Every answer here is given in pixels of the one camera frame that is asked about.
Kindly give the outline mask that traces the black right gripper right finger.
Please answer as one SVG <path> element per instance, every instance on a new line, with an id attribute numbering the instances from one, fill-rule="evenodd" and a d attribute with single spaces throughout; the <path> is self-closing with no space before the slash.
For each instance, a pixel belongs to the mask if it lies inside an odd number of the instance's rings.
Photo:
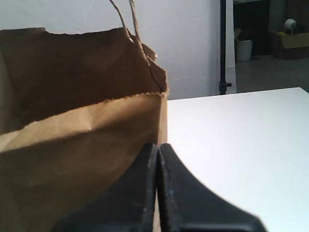
<path id="1" fill-rule="evenodd" d="M 157 193 L 163 232 L 264 232 L 261 220 L 213 193 L 170 144 L 158 151 Z"/>

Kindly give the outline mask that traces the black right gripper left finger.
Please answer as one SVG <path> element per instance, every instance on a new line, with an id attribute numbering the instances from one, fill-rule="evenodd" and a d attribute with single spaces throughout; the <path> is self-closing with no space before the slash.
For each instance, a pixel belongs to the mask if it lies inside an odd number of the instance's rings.
<path id="1" fill-rule="evenodd" d="M 158 148 L 145 144 L 131 166 L 94 201 L 61 218 L 54 232 L 151 232 Z"/>

